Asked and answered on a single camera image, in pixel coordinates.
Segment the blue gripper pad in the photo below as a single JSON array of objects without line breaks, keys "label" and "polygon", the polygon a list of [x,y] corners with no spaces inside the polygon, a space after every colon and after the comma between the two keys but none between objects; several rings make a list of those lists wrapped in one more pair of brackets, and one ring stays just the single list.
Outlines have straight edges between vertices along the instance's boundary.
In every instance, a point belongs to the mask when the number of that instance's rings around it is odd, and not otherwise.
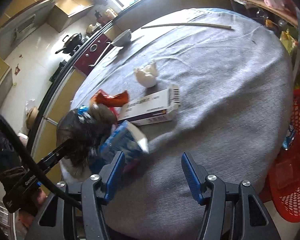
[{"label": "blue gripper pad", "polygon": [[186,180],[188,182],[188,186],[190,188],[192,197],[200,205],[203,205],[203,197],[201,194],[201,184],[199,182],[199,179],[198,179],[196,173],[194,172],[194,169],[193,169],[191,163],[189,162],[189,159],[188,159],[186,153],[182,154],[181,166],[182,166],[183,173],[186,177]]},{"label": "blue gripper pad", "polygon": [[124,153],[121,152],[117,159],[116,164],[114,165],[111,171],[109,179],[105,182],[106,194],[104,200],[106,203],[109,203],[109,201],[112,200],[115,192],[117,191],[118,183],[121,178],[121,174],[124,166],[125,166],[125,157],[124,157]]}]

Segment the gray tablecloth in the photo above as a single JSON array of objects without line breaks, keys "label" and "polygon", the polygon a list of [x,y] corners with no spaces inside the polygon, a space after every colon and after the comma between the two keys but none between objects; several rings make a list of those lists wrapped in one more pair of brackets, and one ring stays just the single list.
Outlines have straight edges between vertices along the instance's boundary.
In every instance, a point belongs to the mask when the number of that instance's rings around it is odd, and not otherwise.
[{"label": "gray tablecloth", "polygon": [[[226,12],[183,10],[154,23],[206,22],[233,30],[179,26],[137,30],[132,43],[113,49],[84,81],[72,108],[103,89],[128,90],[130,99],[180,87],[173,121],[141,126],[150,155],[123,177],[104,208],[107,224],[139,239],[195,239],[204,208],[192,199],[181,169],[191,153],[226,182],[248,179],[260,191],[286,134],[292,103],[292,67],[279,39],[253,20]],[[157,62],[151,89],[133,68]]]}]

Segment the tiled floor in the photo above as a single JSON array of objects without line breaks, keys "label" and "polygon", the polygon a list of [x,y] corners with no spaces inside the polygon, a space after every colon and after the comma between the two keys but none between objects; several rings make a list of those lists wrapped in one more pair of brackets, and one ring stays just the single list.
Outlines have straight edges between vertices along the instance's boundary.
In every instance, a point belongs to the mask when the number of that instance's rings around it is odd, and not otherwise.
[{"label": "tiled floor", "polygon": [[265,206],[277,227],[281,240],[293,240],[300,228],[300,223],[290,223],[284,220],[276,211],[272,201],[266,202]]},{"label": "tiled floor", "polygon": [[55,51],[63,47],[62,39],[66,35],[72,36],[79,32],[84,36],[89,24],[91,20],[83,17],[61,33],[44,24],[25,38],[7,57],[5,62],[13,72],[16,66],[20,72],[13,75],[14,86],[2,105],[1,114],[15,132],[22,127],[25,102],[35,99],[38,107],[51,85],[49,78],[58,68],[60,61],[70,58],[62,52],[55,54]]}]

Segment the yellow bag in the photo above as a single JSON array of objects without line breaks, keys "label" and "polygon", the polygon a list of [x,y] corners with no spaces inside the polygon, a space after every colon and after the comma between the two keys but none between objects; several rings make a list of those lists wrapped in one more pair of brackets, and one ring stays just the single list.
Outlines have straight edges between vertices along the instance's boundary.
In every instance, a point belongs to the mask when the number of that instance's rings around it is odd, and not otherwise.
[{"label": "yellow bag", "polygon": [[281,32],[280,41],[291,56],[293,51],[297,49],[297,41],[290,35],[289,30]]}]

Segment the shelf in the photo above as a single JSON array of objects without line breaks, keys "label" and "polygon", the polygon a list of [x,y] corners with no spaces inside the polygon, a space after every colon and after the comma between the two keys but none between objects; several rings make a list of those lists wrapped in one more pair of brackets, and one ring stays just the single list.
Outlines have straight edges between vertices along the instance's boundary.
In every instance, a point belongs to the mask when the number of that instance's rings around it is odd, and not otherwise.
[{"label": "shelf", "polygon": [[282,19],[284,19],[288,23],[290,23],[293,26],[295,26],[296,28],[298,28],[297,18],[295,16],[293,16],[288,11],[279,11],[277,9],[273,9],[273,8],[267,6],[263,0],[241,0],[241,1],[249,2],[249,3],[252,3],[252,4],[254,4],[256,6],[259,6],[263,9],[266,9],[267,11],[274,13],[275,15],[281,17]]}]

